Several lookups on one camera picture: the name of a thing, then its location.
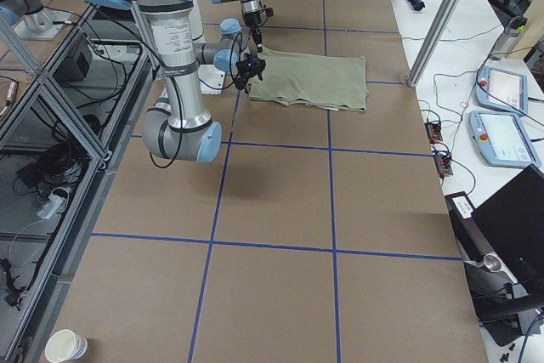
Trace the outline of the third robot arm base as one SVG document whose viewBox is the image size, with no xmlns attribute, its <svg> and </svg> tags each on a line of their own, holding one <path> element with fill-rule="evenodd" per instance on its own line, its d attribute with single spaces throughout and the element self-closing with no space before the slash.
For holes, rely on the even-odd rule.
<svg viewBox="0 0 544 363">
<path fill-rule="evenodd" d="M 54 23 L 41 0 L 1 0 L 1 18 L 25 40 L 52 41 L 63 26 Z"/>
</svg>

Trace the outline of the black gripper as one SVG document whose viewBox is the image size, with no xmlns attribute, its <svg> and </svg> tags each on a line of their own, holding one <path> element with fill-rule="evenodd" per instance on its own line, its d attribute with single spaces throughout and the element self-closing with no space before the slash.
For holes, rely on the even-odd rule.
<svg viewBox="0 0 544 363">
<path fill-rule="evenodd" d="M 245 82 L 243 92 L 245 94 L 249 94 L 252 87 L 249 80 L 253 77 L 257 77 L 260 81 L 263 80 L 263 72 L 266 68 L 266 61 L 258 56 L 253 56 L 237 62 L 236 68 L 237 75 L 235 80 L 237 82 Z"/>
<path fill-rule="evenodd" d="M 258 53 L 263 52 L 263 38 L 260 31 L 260 26 L 263 24 L 262 14 L 262 10 L 244 13 L 245 25 L 252 31 L 252 40 L 255 43 Z"/>
</svg>

